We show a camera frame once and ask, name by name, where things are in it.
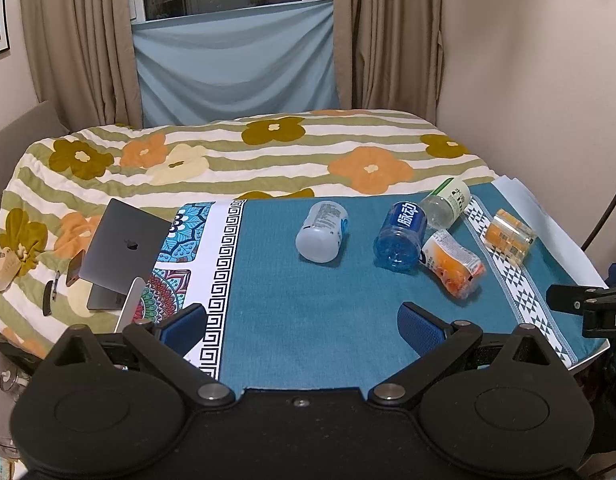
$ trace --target headboard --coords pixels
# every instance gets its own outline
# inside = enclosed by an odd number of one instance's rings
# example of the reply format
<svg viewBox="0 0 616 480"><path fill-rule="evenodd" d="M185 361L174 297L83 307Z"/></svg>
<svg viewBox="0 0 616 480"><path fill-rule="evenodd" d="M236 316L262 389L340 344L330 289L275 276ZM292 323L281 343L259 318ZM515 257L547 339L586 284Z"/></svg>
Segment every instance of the headboard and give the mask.
<svg viewBox="0 0 616 480"><path fill-rule="evenodd" d="M28 147L38 140L67 133L50 101L37 105L0 131L0 208L3 190Z"/></svg>

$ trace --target blue fabric sheet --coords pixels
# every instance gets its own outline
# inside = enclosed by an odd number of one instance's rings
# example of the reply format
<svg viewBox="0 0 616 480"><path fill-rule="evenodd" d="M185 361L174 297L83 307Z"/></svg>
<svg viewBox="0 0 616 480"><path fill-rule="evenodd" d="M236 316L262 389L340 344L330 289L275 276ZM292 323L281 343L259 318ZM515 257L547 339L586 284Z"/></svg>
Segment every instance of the blue fabric sheet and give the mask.
<svg viewBox="0 0 616 480"><path fill-rule="evenodd" d="M144 126L338 108L332 1L133 25Z"/></svg>
<svg viewBox="0 0 616 480"><path fill-rule="evenodd" d="M517 214L491 184L471 189L491 214L501 207ZM366 394L417 359L397 331L403 301L413 301L447 322L468 319L485 332L511 332L518 323L514 308L464 222L456 222L451 233L488 267L480 288L466 301L454 300L423 267L409 275L374 266L373 240L390 206L424 196L334 198L348 211L349 234L339 256L324 265L304 260L294 246L310 207L322 199L246 202L219 380L237 393L247 386L359 386ZM573 283L540 240L524 263L542 297L552 283ZM550 311L548 316L567 339L573 363L602 343L582 338L581 317Z"/></svg>

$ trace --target white translucent bottle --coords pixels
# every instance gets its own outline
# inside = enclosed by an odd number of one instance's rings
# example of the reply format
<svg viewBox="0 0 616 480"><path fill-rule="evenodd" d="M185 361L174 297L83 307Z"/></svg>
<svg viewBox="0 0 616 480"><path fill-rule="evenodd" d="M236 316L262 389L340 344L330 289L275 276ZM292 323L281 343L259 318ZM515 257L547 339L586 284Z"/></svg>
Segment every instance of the white translucent bottle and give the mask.
<svg viewBox="0 0 616 480"><path fill-rule="evenodd" d="M419 206L424 210L428 227L434 230L448 229L471 199L470 189L465 182L451 177L419 202Z"/></svg>
<svg viewBox="0 0 616 480"><path fill-rule="evenodd" d="M294 244L299 254L318 264L334 260L347 230L347 212L336 202L324 200L310 208Z"/></svg>

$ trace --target beige wall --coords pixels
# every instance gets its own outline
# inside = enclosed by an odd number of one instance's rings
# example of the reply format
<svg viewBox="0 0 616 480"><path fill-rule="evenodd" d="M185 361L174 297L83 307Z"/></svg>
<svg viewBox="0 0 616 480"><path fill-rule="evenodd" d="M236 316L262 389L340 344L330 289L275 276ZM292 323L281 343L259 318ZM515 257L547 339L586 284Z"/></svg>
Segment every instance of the beige wall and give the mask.
<svg viewBox="0 0 616 480"><path fill-rule="evenodd" d="M616 190L616 0L443 0L438 126L581 244ZM616 210L587 251L616 261Z"/></svg>
<svg viewBox="0 0 616 480"><path fill-rule="evenodd" d="M32 85L19 0L6 0L10 50L0 54L0 130L37 104Z"/></svg>

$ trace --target bed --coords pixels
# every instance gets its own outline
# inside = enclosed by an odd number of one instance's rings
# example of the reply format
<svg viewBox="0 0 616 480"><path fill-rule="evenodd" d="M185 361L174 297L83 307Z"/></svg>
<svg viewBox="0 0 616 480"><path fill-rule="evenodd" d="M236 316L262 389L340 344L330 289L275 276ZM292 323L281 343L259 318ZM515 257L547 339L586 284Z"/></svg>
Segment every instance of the bed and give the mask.
<svg viewBox="0 0 616 480"><path fill-rule="evenodd" d="M22 267L0 294L0 333L44 357L71 324L114 329L118 312L86 309L88 283L66 287L70 259L87 250L112 197L172 221L186 203L405 195L434 189L448 176L470 186L496 178L465 146L395 110L319 110L143 130L115 124L40 140L26 150L2 196L0 248L16 250ZM56 271L57 298L44 317L44 286Z"/></svg>

